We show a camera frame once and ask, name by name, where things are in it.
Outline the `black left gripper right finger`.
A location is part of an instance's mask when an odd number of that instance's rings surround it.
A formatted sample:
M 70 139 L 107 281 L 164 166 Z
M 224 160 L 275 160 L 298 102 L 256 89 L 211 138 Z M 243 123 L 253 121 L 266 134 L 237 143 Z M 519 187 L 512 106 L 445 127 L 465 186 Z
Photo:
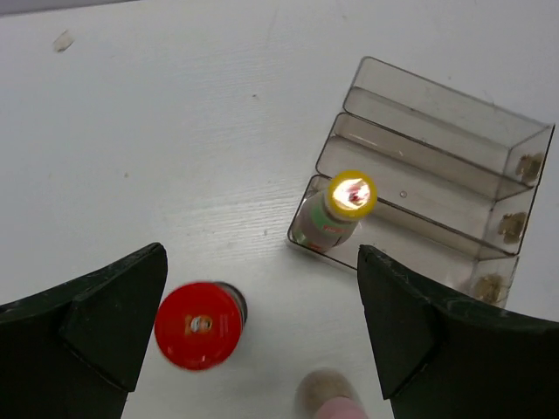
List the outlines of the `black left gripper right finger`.
M 554 321 L 490 306 L 370 245 L 358 252 L 357 280 L 395 417 L 557 417 Z

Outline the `yellow cap sauce bottle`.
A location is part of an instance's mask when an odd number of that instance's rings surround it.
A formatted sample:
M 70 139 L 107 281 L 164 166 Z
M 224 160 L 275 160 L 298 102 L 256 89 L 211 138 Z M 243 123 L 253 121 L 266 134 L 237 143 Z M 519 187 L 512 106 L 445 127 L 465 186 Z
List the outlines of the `yellow cap sauce bottle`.
M 344 170 L 325 189 L 305 199 L 294 219 L 292 237 L 314 251 L 329 251 L 349 239 L 376 202 L 373 180 L 362 171 Z

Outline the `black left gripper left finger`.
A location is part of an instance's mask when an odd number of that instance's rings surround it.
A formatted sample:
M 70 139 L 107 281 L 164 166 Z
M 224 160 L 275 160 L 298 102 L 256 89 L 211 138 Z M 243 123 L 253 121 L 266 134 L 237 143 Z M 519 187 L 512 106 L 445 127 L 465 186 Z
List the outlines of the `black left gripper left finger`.
M 119 418 L 168 273 L 159 243 L 1 307 L 3 418 Z

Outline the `red lid dark sauce jar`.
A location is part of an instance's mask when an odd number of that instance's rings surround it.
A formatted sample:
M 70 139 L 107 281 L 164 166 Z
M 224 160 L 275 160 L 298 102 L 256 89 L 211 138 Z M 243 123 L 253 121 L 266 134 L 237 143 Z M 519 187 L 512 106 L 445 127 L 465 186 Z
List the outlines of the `red lid dark sauce jar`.
M 154 332 L 162 355 L 177 367 L 204 371 L 225 362 L 248 317 L 244 294 L 221 281 L 182 285 L 160 304 Z

